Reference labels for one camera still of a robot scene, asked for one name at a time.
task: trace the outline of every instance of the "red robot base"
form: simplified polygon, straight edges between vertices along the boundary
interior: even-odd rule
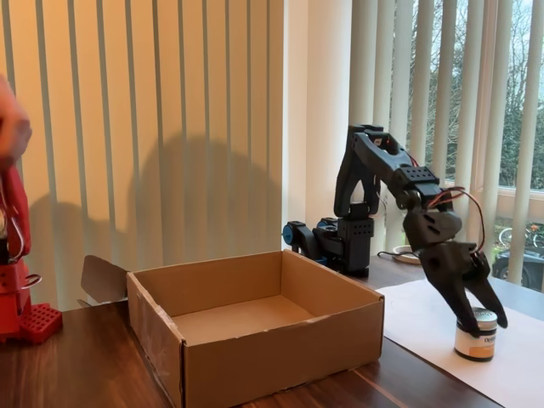
[[[62,314],[47,303],[31,304],[30,286],[41,278],[28,275],[22,259],[0,265],[0,343],[13,338],[39,344],[62,327]]]
[[[0,178],[0,343],[38,344],[62,327],[62,314],[47,303],[31,304],[30,288],[42,278],[29,275],[22,259],[31,247],[26,194],[15,167]]]

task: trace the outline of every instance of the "wooden table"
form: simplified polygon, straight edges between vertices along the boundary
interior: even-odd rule
[[[423,277],[418,267],[371,261],[362,280],[379,288]],[[544,320],[544,295],[501,280],[505,306]],[[0,346],[0,407],[170,407],[128,323],[126,302],[63,314],[40,346]],[[244,407],[498,406],[447,372],[383,339],[379,361],[245,404]]]

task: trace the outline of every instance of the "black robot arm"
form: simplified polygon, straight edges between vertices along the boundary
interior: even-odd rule
[[[494,311],[499,325],[506,327],[504,309],[487,280],[490,267],[485,255],[474,243],[453,241],[462,222],[453,212],[451,193],[440,188],[433,172],[419,167],[382,127],[349,127],[334,200],[338,219],[323,218],[312,232],[304,224],[302,230],[288,224],[284,238],[290,227],[292,239],[298,238],[296,248],[301,247],[305,256],[321,262],[326,259],[329,266],[342,273],[367,274],[373,234],[370,216],[378,209],[381,181],[397,206],[407,211],[403,226],[411,250],[463,328],[474,335],[479,333],[465,289]],[[353,203],[351,195],[359,182],[364,200]]]

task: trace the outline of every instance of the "open cardboard box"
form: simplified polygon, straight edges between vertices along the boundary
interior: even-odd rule
[[[383,297],[294,252],[128,273],[87,257],[99,302],[130,323],[178,408],[225,407],[380,357]]]

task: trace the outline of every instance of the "blue component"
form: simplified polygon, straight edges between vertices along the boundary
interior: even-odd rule
[[[283,241],[285,241],[287,245],[292,244],[293,230],[289,225],[283,227],[283,230],[281,231],[281,236],[283,236]]]

